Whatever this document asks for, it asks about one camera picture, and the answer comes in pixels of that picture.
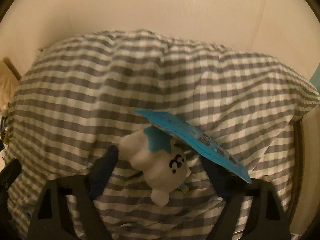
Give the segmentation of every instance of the gingham cloth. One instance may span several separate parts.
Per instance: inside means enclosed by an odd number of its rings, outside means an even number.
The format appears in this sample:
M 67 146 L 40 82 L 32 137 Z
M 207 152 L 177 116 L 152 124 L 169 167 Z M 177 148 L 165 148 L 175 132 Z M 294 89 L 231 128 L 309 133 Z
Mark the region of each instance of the gingham cloth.
M 268 175 L 286 209 L 294 166 L 293 126 L 319 104 L 316 89 L 276 58 L 150 31 L 82 35 L 42 52 L 22 77 L 8 113 L 5 161 L 22 173 L 8 207 L 25 237 L 48 174 L 90 167 L 122 136 L 149 125 L 137 108 L 179 114 L 242 162 L 253 178 Z M 205 239 L 224 202 L 215 196 L 199 155 L 185 150 L 190 192 L 165 207 L 151 201 L 143 177 L 124 161 L 95 205 L 114 239 Z M 250 199 L 234 238 L 241 236 Z M 70 197 L 76 232 L 85 238 Z

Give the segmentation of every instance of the toy's body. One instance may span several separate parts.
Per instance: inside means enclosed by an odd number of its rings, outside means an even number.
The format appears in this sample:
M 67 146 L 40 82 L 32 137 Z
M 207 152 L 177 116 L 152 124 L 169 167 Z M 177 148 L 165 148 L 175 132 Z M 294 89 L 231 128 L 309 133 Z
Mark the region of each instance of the toy's body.
M 159 206 L 165 206 L 169 193 L 183 185 L 190 175 L 186 157 L 174 146 L 175 142 L 172 136 L 150 126 L 123 137 L 119 145 L 119 159 L 143 172 L 152 188 L 151 199 Z

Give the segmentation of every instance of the plush toy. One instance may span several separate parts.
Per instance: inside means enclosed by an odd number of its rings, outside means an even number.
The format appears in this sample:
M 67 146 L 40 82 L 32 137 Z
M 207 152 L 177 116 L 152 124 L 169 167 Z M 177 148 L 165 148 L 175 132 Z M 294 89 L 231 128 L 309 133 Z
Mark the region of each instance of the plush toy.
M 171 191 L 177 188 L 184 193 L 188 191 L 184 180 L 190 175 L 190 169 L 186 156 L 175 143 L 174 137 L 150 126 L 123 137 L 119 144 L 119 159 L 143 172 L 152 188 L 151 199 L 159 206 L 168 203 Z

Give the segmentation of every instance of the checkered fabric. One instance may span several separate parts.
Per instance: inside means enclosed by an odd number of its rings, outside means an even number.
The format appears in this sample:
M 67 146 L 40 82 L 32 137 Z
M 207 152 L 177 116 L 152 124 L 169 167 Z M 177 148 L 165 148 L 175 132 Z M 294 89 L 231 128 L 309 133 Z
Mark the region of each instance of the checkered fabric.
M 284 208 L 294 166 L 293 126 L 319 104 L 316 89 L 276 58 L 234 52 L 222 45 L 179 40 L 150 31 L 82 35 L 50 46 L 22 77 L 8 113 L 5 161 L 23 170 L 9 189 L 8 207 L 26 237 L 48 174 L 68 176 L 90 167 L 122 136 L 149 125 L 136 109 L 178 114 L 214 138 L 247 167 L 268 175 Z M 205 239 L 224 202 L 186 152 L 190 192 L 153 204 L 151 189 L 119 161 L 95 205 L 114 239 Z M 234 239 L 241 237 L 250 199 L 243 203 Z M 85 239 L 70 197 L 76 232 Z

